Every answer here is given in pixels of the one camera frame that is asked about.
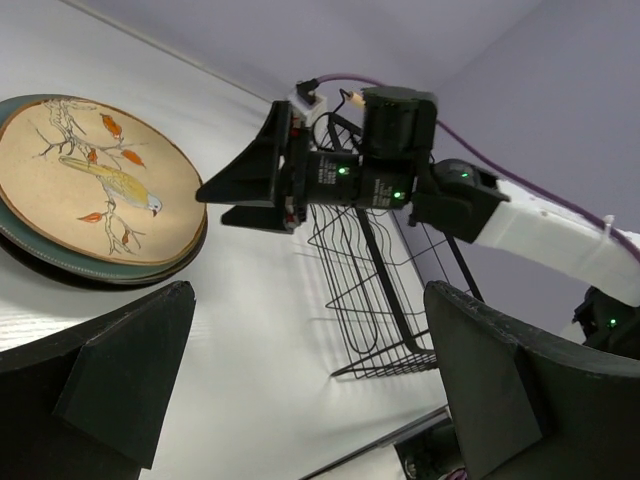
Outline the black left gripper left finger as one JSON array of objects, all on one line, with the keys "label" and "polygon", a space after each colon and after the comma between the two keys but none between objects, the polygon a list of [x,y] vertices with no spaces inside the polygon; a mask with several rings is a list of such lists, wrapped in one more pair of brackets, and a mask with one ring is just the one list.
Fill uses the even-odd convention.
[{"label": "black left gripper left finger", "polygon": [[137,479],[153,465],[195,311],[173,282],[1,354],[4,479]]}]

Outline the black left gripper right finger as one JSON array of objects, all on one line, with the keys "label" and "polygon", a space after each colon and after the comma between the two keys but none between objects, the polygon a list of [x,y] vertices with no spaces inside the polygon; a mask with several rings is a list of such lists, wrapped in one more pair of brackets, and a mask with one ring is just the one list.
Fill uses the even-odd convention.
[{"label": "black left gripper right finger", "polygon": [[442,281],[424,307],[472,479],[636,479],[639,363],[541,330]]}]

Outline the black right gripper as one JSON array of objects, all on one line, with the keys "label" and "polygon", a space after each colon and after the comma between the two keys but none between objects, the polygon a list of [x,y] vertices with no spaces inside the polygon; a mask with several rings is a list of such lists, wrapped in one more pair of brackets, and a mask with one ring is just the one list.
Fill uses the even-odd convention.
[{"label": "black right gripper", "polygon": [[310,205],[403,208],[429,164],[438,114],[435,95],[380,86],[348,93],[345,99],[363,108],[362,128],[350,136],[351,148],[339,145],[335,128],[345,129],[347,121],[337,113],[319,116],[334,143],[320,147],[317,123],[303,120],[290,130],[291,104],[275,101],[255,139],[197,190],[196,200],[235,205],[221,216],[224,226],[278,234],[304,223]]}]

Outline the black wire dish rack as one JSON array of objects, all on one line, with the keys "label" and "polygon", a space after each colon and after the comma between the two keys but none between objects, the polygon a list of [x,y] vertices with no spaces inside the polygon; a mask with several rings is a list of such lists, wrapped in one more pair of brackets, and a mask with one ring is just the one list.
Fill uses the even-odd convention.
[{"label": "black wire dish rack", "polygon": [[[332,110],[341,117],[338,110]],[[339,145],[361,125],[336,127]],[[332,147],[318,119],[316,143]],[[476,294],[477,284],[456,241],[427,226],[411,228],[409,203],[399,210],[310,205],[308,242],[322,263],[344,357],[335,377],[384,378],[436,368],[422,287],[431,279],[456,280]]]}]

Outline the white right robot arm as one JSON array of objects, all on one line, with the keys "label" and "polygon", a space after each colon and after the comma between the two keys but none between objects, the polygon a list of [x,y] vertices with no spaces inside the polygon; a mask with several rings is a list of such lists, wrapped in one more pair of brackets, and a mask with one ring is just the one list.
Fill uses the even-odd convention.
[{"label": "white right robot arm", "polygon": [[542,191],[485,159],[434,161],[436,98],[414,89],[375,86],[353,95],[363,108],[351,149],[318,145],[315,128],[344,126],[298,89],[276,101],[256,138],[205,182],[196,199],[225,204],[222,222],[291,233],[311,205],[406,210],[468,244],[503,250],[588,285],[574,320],[587,346],[639,355],[639,237]]}]

